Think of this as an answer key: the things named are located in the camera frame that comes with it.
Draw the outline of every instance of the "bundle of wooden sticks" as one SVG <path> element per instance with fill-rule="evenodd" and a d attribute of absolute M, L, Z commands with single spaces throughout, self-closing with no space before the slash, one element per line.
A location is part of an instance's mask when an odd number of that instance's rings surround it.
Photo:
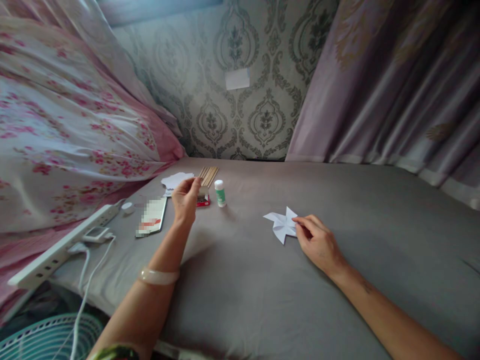
<path fill-rule="evenodd" d="M 218 171 L 219 168 L 216 166 L 204 167 L 201 170 L 200 175 L 198 175 L 200 178 L 202 178 L 201 185 L 209 188 L 210 185 L 212 185 L 212 182 L 214 181 Z"/>

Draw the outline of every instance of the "hand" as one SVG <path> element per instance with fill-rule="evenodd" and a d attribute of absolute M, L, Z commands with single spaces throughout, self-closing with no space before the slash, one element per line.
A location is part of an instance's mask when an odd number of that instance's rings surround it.
<path fill-rule="evenodd" d="M 173 207 L 175 208 L 175 221 L 192 225 L 195 221 L 197 210 L 197 196 L 199 194 L 201 180 L 192 177 L 183 180 L 171 194 Z"/>
<path fill-rule="evenodd" d="M 334 234 L 315 215 L 294 217 L 296 236 L 306 256 L 329 278 L 347 267 Z"/>

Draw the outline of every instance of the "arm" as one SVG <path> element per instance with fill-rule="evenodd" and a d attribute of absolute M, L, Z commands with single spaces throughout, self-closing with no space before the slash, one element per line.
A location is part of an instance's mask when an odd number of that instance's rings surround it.
<path fill-rule="evenodd" d="M 191 178 L 183 181 L 173 192 L 175 220 L 151 258 L 149 269 L 164 273 L 179 270 L 187 238 L 195 221 L 199 189 L 200 179 Z M 136 354 L 137 359 L 150 359 L 167 318 L 174 287 L 174 283 L 151 285 L 136 280 L 101 333 L 90 356 L 123 344 L 128 348 L 126 351 L 134 351 L 132 359 L 135 359 Z"/>
<path fill-rule="evenodd" d="M 461 359 L 351 267 L 318 217 L 294 217 L 293 221 L 303 252 L 345 294 L 394 360 Z"/>

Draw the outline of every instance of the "pink floral bedding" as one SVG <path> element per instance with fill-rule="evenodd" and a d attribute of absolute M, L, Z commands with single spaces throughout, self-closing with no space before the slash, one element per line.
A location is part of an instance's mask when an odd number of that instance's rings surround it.
<path fill-rule="evenodd" d="M 75 222 L 184 154 L 80 39 L 0 16 L 0 305 Z"/>

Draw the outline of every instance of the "paper sheet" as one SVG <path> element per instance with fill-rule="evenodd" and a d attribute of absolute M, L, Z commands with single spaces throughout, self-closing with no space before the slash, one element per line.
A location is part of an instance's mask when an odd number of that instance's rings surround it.
<path fill-rule="evenodd" d="M 285 236 L 290 235 L 297 237 L 297 231 L 295 230 L 295 221 L 292 218 L 297 216 L 290 208 L 286 207 L 285 215 L 271 212 L 263 217 L 273 221 L 273 233 L 280 240 L 280 242 L 285 245 Z"/>
<path fill-rule="evenodd" d="M 174 189 L 165 189 L 165 193 L 163 194 L 163 196 L 166 198 L 171 198 L 173 192 L 174 192 Z"/>
<path fill-rule="evenodd" d="M 192 173 L 177 172 L 175 175 L 163 178 L 161 183 L 167 189 L 175 189 L 183 180 L 193 178 L 194 176 Z"/>

